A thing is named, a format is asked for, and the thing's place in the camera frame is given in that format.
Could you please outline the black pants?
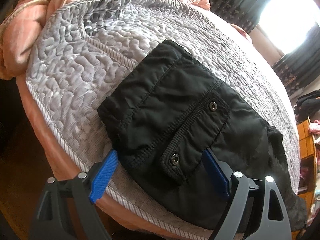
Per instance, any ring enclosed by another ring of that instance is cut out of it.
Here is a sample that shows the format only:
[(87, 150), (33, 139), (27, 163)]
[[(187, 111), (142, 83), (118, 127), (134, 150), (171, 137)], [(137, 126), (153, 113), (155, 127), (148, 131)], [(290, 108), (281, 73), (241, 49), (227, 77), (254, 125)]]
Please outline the black pants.
[(182, 220), (213, 230), (227, 192), (203, 153), (253, 179), (272, 176), (291, 229), (306, 204), (291, 187), (283, 135), (182, 46), (160, 43), (98, 107), (112, 148), (136, 183)]

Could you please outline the dark right window curtain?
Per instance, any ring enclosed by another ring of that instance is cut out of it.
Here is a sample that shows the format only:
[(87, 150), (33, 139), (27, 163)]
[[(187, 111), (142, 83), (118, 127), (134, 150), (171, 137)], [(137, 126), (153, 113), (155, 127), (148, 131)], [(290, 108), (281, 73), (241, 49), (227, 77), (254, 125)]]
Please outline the dark right window curtain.
[(319, 76), (319, 43), (319, 25), (315, 24), (298, 48), (285, 54), (272, 66), (289, 96)]

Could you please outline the orange wooden cabinet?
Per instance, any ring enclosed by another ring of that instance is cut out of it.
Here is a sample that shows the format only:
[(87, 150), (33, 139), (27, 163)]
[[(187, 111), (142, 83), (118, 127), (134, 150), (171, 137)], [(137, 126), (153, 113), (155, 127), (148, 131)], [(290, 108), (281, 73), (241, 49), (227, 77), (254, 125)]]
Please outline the orange wooden cabinet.
[(310, 119), (297, 125), (300, 147), (300, 181), (298, 196), (305, 200), (307, 208), (306, 226), (295, 231), (293, 239), (298, 239), (319, 214), (319, 138), (309, 133)]

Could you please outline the black clothes on rack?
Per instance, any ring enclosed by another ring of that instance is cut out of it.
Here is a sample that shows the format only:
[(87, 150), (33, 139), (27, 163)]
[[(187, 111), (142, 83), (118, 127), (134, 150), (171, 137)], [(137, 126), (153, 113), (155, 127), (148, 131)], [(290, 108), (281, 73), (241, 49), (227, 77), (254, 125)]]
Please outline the black clothes on rack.
[(297, 99), (296, 105), (294, 106), (294, 114), (297, 123), (305, 121), (308, 117), (313, 116), (319, 111), (319, 96), (318, 89), (300, 96)]

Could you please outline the pink clothes pile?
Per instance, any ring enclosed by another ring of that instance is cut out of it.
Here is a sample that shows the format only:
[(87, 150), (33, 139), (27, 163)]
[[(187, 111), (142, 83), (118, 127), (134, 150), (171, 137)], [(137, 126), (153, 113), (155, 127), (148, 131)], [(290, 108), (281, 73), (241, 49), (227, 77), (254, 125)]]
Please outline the pink clothes pile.
[(320, 135), (320, 121), (315, 120), (309, 124), (309, 133), (317, 136), (319, 138)]

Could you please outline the grey quilted bed cover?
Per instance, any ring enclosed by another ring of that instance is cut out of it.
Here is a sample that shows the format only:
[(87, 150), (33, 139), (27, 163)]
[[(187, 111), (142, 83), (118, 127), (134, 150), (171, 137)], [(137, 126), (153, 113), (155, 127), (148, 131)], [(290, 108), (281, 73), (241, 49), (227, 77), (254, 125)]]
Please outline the grey quilted bed cover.
[(259, 52), (210, 11), (177, 0), (80, 0), (57, 10), (30, 56), (26, 84), (61, 146), (87, 171), (112, 148), (99, 106), (141, 151), (124, 152), (103, 208), (139, 229), (206, 239), (226, 202), (201, 160), (218, 159), (251, 178), (272, 176), (292, 231), (306, 221), (297, 196), (300, 155), (286, 90)]

